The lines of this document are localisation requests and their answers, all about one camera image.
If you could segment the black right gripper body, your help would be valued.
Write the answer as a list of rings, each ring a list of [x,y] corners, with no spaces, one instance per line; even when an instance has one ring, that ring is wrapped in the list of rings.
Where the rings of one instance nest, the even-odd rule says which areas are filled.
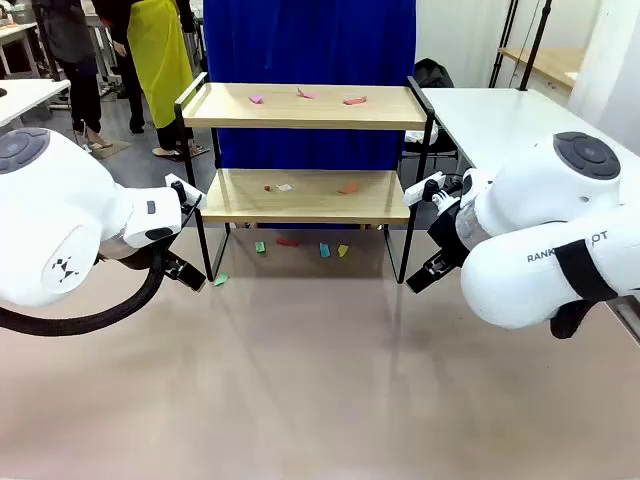
[[[440,247],[440,254],[445,258],[466,258],[469,249],[464,246],[456,230],[456,217],[460,210],[460,200],[439,212],[436,220],[428,230],[432,240]]]

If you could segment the light wooden table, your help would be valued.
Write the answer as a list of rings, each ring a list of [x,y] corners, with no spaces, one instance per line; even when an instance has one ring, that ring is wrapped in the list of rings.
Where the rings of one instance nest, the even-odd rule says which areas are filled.
[[[531,50],[503,47],[498,52],[516,65],[514,77],[521,78]],[[581,70],[585,50],[581,48],[540,48],[536,54],[530,79],[571,91]]]

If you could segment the grey metal rail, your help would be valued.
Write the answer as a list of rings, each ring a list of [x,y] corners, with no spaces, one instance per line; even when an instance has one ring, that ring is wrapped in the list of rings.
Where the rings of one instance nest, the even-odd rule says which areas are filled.
[[[609,308],[640,346],[640,300],[635,296],[620,297],[612,300]]]

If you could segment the small white table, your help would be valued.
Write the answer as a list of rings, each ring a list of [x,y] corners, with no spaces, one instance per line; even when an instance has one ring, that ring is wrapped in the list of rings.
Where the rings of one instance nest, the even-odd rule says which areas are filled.
[[[4,127],[32,108],[48,101],[70,87],[68,80],[13,79],[0,80],[0,127]]]

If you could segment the thin black tripod stand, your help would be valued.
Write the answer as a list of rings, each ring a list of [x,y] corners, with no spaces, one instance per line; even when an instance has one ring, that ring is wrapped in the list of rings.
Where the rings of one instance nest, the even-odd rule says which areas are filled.
[[[495,56],[495,60],[493,63],[493,68],[491,71],[491,76],[489,79],[489,88],[494,88],[497,84],[498,81],[498,77],[499,77],[499,73],[500,73],[500,69],[502,66],[502,61],[503,61],[503,57],[502,57],[502,53],[501,50],[503,48],[506,48],[511,36],[511,31],[513,28],[513,24],[514,24],[514,20],[516,17],[516,13],[518,10],[518,5],[519,5],[519,0],[510,0],[509,5],[508,5],[508,10],[507,10],[507,14],[505,17],[505,22],[503,25],[503,30],[501,33],[501,37],[498,43],[498,47],[497,47],[497,53]]]

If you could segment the person in blue hoodie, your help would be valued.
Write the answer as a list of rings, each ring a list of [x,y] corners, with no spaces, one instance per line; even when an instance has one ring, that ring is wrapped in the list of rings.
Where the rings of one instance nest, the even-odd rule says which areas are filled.
[[[209,81],[405,86],[416,0],[204,0]],[[226,168],[386,170],[404,133],[220,129]]]

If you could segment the figure in grey top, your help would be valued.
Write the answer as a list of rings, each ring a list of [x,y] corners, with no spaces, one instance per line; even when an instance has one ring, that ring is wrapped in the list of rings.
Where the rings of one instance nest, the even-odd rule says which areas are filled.
[[[111,146],[101,132],[95,49],[81,0],[33,0],[53,58],[70,82],[72,126],[91,149]]]

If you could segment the black chair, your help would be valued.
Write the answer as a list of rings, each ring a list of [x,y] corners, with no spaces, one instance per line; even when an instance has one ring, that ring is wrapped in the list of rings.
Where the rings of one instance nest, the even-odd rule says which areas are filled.
[[[414,78],[421,88],[453,88],[453,81],[447,69],[436,61],[425,58],[415,64]],[[458,174],[458,148],[438,121],[433,128],[438,127],[439,136],[430,150],[425,166],[425,174],[429,171],[442,171],[446,174]],[[422,144],[404,142],[403,156],[398,169],[398,175],[403,188],[407,188],[415,179]]]

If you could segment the white background desk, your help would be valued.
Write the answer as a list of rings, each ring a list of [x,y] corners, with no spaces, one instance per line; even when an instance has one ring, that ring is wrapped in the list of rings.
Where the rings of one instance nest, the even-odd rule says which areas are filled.
[[[36,23],[8,24],[5,26],[0,26],[0,62],[7,74],[11,74],[11,69],[9,68],[9,64],[7,62],[3,47],[13,42],[20,42],[22,44],[26,58],[29,62],[32,76],[35,78],[40,77],[33,51],[29,42],[29,33],[31,31],[35,31],[36,26]]]

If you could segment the two-tier wooden shelf black frame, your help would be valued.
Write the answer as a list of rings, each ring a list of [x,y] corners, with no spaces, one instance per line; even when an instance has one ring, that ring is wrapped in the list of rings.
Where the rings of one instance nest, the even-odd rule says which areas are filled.
[[[297,88],[316,94],[315,99],[297,95]],[[262,95],[262,104],[249,97]],[[344,105],[345,99],[367,97],[359,105]],[[422,129],[422,144],[416,177],[424,175],[434,109],[413,77],[405,86],[302,85],[219,83],[199,74],[174,104],[181,131],[205,128],[212,136],[216,174],[207,192],[207,207],[199,210],[196,225],[206,222],[223,226],[224,233],[214,255],[207,242],[200,242],[206,274],[219,271],[232,226],[237,223],[275,224],[385,224],[406,228],[401,253],[389,254],[397,282],[406,277],[417,216],[416,207],[403,201],[398,168],[386,170],[236,169],[223,165],[219,148],[220,129],[307,129],[393,131],[400,134]],[[282,192],[276,185],[289,184]],[[340,194],[356,184],[352,194]],[[270,185],[271,191],[264,186]]]

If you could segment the figure in yellow apron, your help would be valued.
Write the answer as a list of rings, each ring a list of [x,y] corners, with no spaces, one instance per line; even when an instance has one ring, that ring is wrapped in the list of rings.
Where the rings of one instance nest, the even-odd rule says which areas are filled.
[[[191,84],[193,74],[184,35],[194,31],[189,0],[138,0],[131,4],[127,40],[144,92],[159,146],[158,157],[175,158],[187,149],[192,156],[207,150],[193,133],[179,137],[174,102]]]

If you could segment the large white table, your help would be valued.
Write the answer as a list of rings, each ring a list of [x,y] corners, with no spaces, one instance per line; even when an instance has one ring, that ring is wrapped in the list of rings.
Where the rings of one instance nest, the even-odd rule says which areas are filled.
[[[640,157],[535,90],[424,88],[436,118],[476,168],[496,172],[535,142],[576,131],[597,137],[618,156],[624,175],[640,174]]]

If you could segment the thick black stand pole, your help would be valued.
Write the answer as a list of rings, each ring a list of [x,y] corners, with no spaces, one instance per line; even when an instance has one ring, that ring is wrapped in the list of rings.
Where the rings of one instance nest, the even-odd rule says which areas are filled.
[[[524,69],[524,73],[522,75],[521,78],[521,82],[520,85],[518,87],[519,91],[526,91],[527,87],[528,87],[528,83],[529,83],[529,79],[531,76],[531,73],[533,71],[533,67],[534,67],[534,63],[539,51],[539,47],[541,45],[542,42],[542,38],[544,35],[544,31],[546,28],[546,24],[551,12],[551,6],[552,6],[552,0],[545,0],[544,6],[541,10],[541,16],[540,16],[540,21],[538,24],[538,28],[536,30],[536,35],[534,37],[534,41],[530,50],[530,54],[529,54],[529,59],[526,63],[525,69]]]

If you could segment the figure in black clothes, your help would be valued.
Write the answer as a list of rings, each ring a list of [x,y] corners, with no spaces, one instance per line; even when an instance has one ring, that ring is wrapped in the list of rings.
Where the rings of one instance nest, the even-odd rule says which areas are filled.
[[[131,48],[128,43],[128,25],[131,8],[138,0],[91,0],[96,15],[110,31],[112,46],[117,55],[120,74],[128,96],[131,118],[129,128],[133,134],[144,132],[142,92]]]

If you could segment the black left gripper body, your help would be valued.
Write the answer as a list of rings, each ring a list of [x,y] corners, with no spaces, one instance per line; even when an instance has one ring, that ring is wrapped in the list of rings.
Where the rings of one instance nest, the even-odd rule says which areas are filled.
[[[172,239],[164,239],[146,246],[135,248],[122,239],[109,239],[100,244],[98,258],[118,261],[131,270],[148,270],[152,267],[158,252],[166,251]]]

